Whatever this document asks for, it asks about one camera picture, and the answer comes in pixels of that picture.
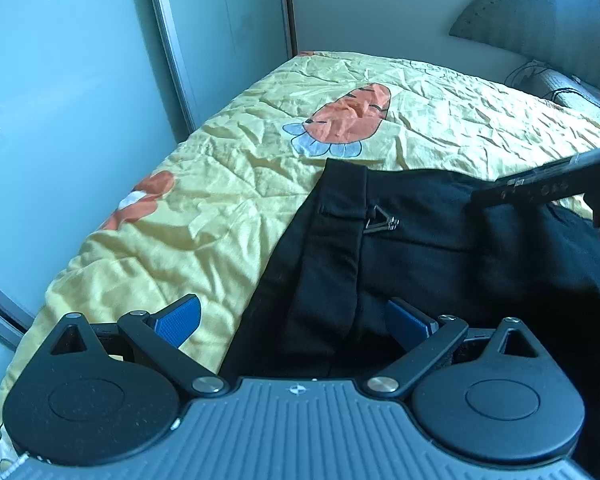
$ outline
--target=bed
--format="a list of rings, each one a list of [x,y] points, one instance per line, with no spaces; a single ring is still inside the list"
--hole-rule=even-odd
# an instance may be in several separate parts
[[[17,349],[0,414],[39,344],[72,311],[113,322],[193,292],[202,324],[181,350],[217,371],[328,157],[491,180],[593,148],[599,122],[500,84],[423,62],[300,53],[181,143],[84,241]],[[563,205],[590,217],[580,197]],[[13,456],[0,416],[0,470]]]

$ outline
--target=door frame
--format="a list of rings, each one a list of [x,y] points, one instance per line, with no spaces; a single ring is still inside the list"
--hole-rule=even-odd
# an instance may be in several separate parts
[[[281,0],[283,7],[283,20],[285,23],[286,54],[290,59],[297,53],[296,32],[293,19],[293,1]],[[162,45],[169,62],[171,77],[178,93],[180,107],[184,114],[189,133],[202,126],[202,120],[198,111],[196,97],[191,87],[184,56],[178,40],[178,33],[173,21],[170,0],[152,0],[154,3],[155,17],[160,29]]]
[[[0,342],[15,350],[32,323],[33,316],[0,290]]]

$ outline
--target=metal screw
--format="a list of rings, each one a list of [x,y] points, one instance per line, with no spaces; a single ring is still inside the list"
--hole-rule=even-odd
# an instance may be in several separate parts
[[[384,394],[390,394],[398,389],[400,384],[392,377],[371,377],[367,382],[366,386],[373,392],[381,392]]]
[[[220,377],[198,377],[191,386],[201,394],[216,394],[224,388],[224,381]]]

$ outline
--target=logo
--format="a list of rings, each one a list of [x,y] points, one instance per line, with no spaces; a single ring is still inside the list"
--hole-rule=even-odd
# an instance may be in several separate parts
[[[294,394],[295,396],[300,396],[302,394],[307,393],[309,390],[307,388],[305,388],[304,386],[302,386],[302,384],[296,384],[295,386],[292,386],[291,388],[289,388],[289,391]]]

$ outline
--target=fan-shaped headboard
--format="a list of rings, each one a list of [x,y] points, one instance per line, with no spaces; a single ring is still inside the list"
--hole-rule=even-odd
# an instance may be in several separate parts
[[[449,35],[544,61],[600,86],[600,0],[474,0]]]

